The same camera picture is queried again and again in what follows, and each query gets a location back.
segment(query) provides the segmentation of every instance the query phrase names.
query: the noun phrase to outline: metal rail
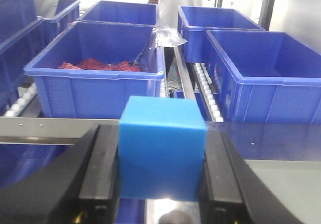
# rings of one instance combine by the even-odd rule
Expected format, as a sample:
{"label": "metal rail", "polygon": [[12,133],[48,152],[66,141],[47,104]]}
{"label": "metal rail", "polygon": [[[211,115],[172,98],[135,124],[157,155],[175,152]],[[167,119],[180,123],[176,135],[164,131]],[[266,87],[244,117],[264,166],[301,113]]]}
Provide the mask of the metal rail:
{"label": "metal rail", "polygon": [[182,89],[184,92],[184,98],[185,99],[196,99],[194,94],[194,89],[192,87],[191,79],[189,76],[189,72],[187,70],[186,62],[184,59],[184,56],[182,54],[182,51],[179,47],[174,47],[177,66],[179,68],[180,77],[181,77],[181,83],[182,83]]}

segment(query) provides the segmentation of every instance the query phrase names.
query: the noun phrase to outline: blue cube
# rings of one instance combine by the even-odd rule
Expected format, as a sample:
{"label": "blue cube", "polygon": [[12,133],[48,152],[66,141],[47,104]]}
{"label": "blue cube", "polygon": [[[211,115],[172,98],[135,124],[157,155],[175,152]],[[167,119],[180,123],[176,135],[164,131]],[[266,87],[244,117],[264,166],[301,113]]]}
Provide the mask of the blue cube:
{"label": "blue cube", "polygon": [[121,196],[197,200],[206,133],[195,100],[130,97],[119,123]]}

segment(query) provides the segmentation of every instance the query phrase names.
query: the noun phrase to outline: red material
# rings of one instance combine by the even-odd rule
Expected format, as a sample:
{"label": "red material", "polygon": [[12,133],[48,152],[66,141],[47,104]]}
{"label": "red material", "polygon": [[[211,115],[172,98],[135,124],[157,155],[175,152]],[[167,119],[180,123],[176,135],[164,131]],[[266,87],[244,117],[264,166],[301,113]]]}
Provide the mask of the red material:
{"label": "red material", "polygon": [[64,62],[61,66],[59,66],[58,68],[61,69],[81,69],[80,67],[77,67],[75,65],[72,65],[71,63],[68,62]]}
{"label": "red material", "polygon": [[61,69],[84,69],[84,70],[110,70],[110,71],[128,71],[128,72],[141,72],[140,67],[130,66],[128,61],[122,61],[117,65],[103,64],[93,58],[88,58],[80,62],[77,66],[64,62],[58,68]]}

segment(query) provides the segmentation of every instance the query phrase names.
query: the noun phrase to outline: blue storage crate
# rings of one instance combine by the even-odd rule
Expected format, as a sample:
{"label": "blue storage crate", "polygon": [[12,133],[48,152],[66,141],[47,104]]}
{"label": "blue storage crate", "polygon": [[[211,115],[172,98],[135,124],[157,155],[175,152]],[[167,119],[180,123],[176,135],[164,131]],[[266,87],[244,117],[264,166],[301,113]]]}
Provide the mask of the blue storage crate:
{"label": "blue storage crate", "polygon": [[26,178],[67,148],[63,145],[0,144],[0,187]]}
{"label": "blue storage crate", "polygon": [[55,16],[50,19],[44,18],[47,43],[63,32],[68,27],[68,24],[77,20],[79,17],[79,4],[79,0],[59,0]]}
{"label": "blue storage crate", "polygon": [[321,123],[321,55],[282,32],[208,31],[209,75],[227,121]]}
{"label": "blue storage crate", "polygon": [[152,50],[143,72],[58,69],[67,61],[133,60],[150,39],[152,26],[75,22],[25,68],[34,77],[46,117],[118,119],[131,95],[159,96],[163,49]]}
{"label": "blue storage crate", "polygon": [[0,44],[37,19],[34,0],[0,0]]}
{"label": "blue storage crate", "polygon": [[45,47],[43,22],[38,18],[0,44],[0,108],[25,80],[23,68]]}
{"label": "blue storage crate", "polygon": [[79,20],[155,25],[156,5],[99,1]]}
{"label": "blue storage crate", "polygon": [[187,62],[206,62],[204,53],[206,30],[265,31],[235,9],[179,6],[178,31],[188,41],[183,45]]}

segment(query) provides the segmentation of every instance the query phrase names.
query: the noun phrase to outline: metal bar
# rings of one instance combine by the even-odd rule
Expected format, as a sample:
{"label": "metal bar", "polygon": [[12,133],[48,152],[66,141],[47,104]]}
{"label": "metal bar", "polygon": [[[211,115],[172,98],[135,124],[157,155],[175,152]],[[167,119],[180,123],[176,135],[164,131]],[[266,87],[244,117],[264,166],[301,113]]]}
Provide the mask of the metal bar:
{"label": "metal bar", "polygon": [[184,98],[185,99],[196,99],[182,51],[179,49],[179,47],[174,47],[174,51],[175,51],[177,66],[178,66],[179,72],[180,72],[180,78],[181,78],[181,83],[182,83],[182,89],[184,92]]}
{"label": "metal bar", "polygon": [[118,126],[100,126],[87,172],[81,187],[81,199],[111,199],[117,155]]}
{"label": "metal bar", "polygon": [[220,132],[208,132],[206,164],[214,200],[241,204],[242,197]]}
{"label": "metal bar", "polygon": [[80,138],[93,124],[118,125],[119,120],[0,117],[0,136]]}
{"label": "metal bar", "polygon": [[274,8],[274,1],[275,0],[263,0],[259,25],[262,26],[265,30],[270,29],[271,18]]}
{"label": "metal bar", "polygon": [[0,144],[73,145],[77,140],[77,138],[0,136]]}

